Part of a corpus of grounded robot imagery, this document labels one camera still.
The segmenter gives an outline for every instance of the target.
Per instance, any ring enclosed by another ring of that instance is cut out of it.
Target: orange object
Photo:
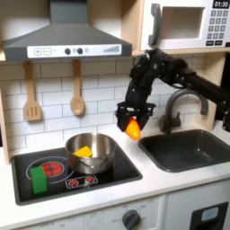
[[[126,128],[126,134],[135,140],[140,139],[140,127],[135,119],[130,119]]]

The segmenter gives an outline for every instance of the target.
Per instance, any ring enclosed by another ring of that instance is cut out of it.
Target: wall
[[[0,40],[35,31],[49,24],[47,0],[0,0]],[[89,0],[89,23],[117,37],[120,36],[120,1]],[[204,56],[182,56],[191,67],[202,70]],[[65,142],[81,132],[114,127],[116,104],[124,100],[128,87],[130,58],[88,59],[82,63],[82,95],[85,115],[76,117],[70,110],[73,77],[70,60],[34,63],[36,99],[42,108],[41,121],[23,120],[27,100],[22,63],[0,62],[0,87],[3,95],[6,134],[10,149],[50,146]],[[149,102],[156,104],[155,115],[146,128],[156,127],[165,104],[174,89],[156,80]],[[184,96],[174,106],[182,122],[195,120],[198,100]]]
[[[204,57],[184,57],[192,67],[201,69]],[[82,132],[96,132],[102,125],[116,123],[114,111],[124,100],[128,88],[131,59],[94,58],[82,62],[82,95],[85,114],[76,117],[70,110],[73,97],[73,74],[70,60],[34,63],[36,99],[43,119],[23,120],[22,108],[27,100],[22,63],[0,64],[0,87],[9,149],[49,146],[66,141]],[[156,104],[155,115],[148,128],[164,115],[165,104],[175,90],[155,80],[149,102]],[[180,111],[182,122],[195,120],[198,100],[193,96],[180,98],[174,114]]]

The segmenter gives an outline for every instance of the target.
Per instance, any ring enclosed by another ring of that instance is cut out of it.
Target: wooden spatula
[[[23,108],[23,114],[24,119],[31,121],[31,120],[39,120],[41,119],[41,110],[38,103],[35,101],[34,98],[34,85],[33,85],[33,79],[32,79],[32,62],[27,61],[24,62],[24,70],[25,70],[25,78],[27,81],[27,94],[28,94],[28,100],[24,105]]]
[[[74,60],[73,63],[74,70],[74,97],[71,100],[71,110],[75,115],[81,115],[84,112],[84,102],[81,97],[81,62]]]

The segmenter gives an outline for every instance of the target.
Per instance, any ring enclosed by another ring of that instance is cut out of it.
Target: countertop
[[[191,124],[184,127],[183,130],[194,128],[200,127],[196,124]],[[76,215],[97,208],[106,208],[134,199],[156,196],[230,177],[230,163],[187,172],[164,172],[157,168],[139,149],[136,141],[130,140],[129,137],[122,134],[116,125],[104,126],[99,131],[111,136],[119,143],[128,158],[142,173],[142,180],[20,207],[16,205],[14,199],[11,165],[4,165],[3,149],[0,149],[0,229],[30,226],[60,217]],[[217,122],[213,133],[230,145],[230,134],[221,129],[221,122]],[[143,132],[144,137],[156,134],[159,134],[158,130]]]

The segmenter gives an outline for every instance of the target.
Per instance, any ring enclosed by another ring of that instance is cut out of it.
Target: white tile backsplash
[[[91,126],[91,127],[86,127],[86,128],[67,129],[67,130],[64,130],[64,141],[66,142],[69,138],[71,138],[72,136],[75,136],[77,134],[96,133],[96,132],[97,132],[96,126]]]
[[[113,123],[113,112],[85,115],[81,118],[81,127],[98,126]]]
[[[84,62],[82,75],[113,75],[115,74],[115,61]]]
[[[33,77],[40,78],[40,65],[34,65]],[[23,65],[0,66],[0,81],[25,79]]]
[[[60,118],[60,119],[45,119],[45,131],[56,131],[64,130],[69,128],[80,127],[80,118],[70,117],[70,118]]]
[[[73,69],[71,63],[56,63],[56,64],[42,64],[41,77],[64,77],[73,76]]]
[[[114,88],[82,90],[82,97],[85,102],[114,99]]]
[[[202,75],[204,56],[181,57],[186,58]],[[131,57],[84,59],[81,69],[81,94],[85,111],[83,115],[75,116],[70,108],[74,96],[72,60],[36,61],[34,83],[42,120],[27,122],[23,120],[27,87],[22,63],[1,63],[0,88],[9,149],[54,146],[79,133],[103,132],[105,128],[107,132],[109,127],[116,127],[114,111],[117,103],[125,99],[131,67]],[[157,107],[145,129],[157,127],[157,120],[164,115],[167,100],[175,91],[176,89],[155,79],[147,101]],[[182,122],[193,122],[199,112],[198,101],[195,96],[181,97],[173,106],[173,115],[180,111]]]
[[[74,91],[44,93],[44,105],[68,104],[74,96]]]
[[[95,89],[98,87],[98,76],[89,75],[81,78],[81,89]],[[74,90],[74,78],[62,78],[62,91]]]
[[[42,94],[36,93],[35,99],[37,103],[42,106]],[[3,105],[4,109],[20,109],[23,108],[25,103],[27,102],[27,94],[21,94],[21,95],[11,95],[11,96],[3,96]]]
[[[127,89],[128,89],[127,86],[116,87],[115,88],[115,99],[125,98]]]
[[[2,95],[21,94],[20,81],[0,82]]]
[[[132,67],[132,61],[117,61],[116,62],[116,73],[117,74],[129,74],[130,68]]]
[[[100,75],[99,88],[128,85],[130,78],[128,75]]]
[[[4,111],[5,124],[23,121],[23,109]]]
[[[62,118],[62,105],[51,105],[41,107],[43,119]]]
[[[5,126],[8,137],[21,136],[32,133],[42,133],[45,131],[42,120],[32,122],[13,123]]]
[[[63,142],[63,131],[31,134],[26,136],[26,146],[54,146]]]
[[[121,102],[121,100],[109,100],[109,101],[102,101],[98,102],[98,112],[108,112],[108,111],[115,111],[118,106],[117,104]]]
[[[9,150],[17,149],[17,148],[25,148],[26,147],[25,136],[8,137],[7,145]]]
[[[27,93],[27,84],[25,80],[22,83],[22,93]],[[36,79],[34,81],[36,93],[61,91],[61,78]]]

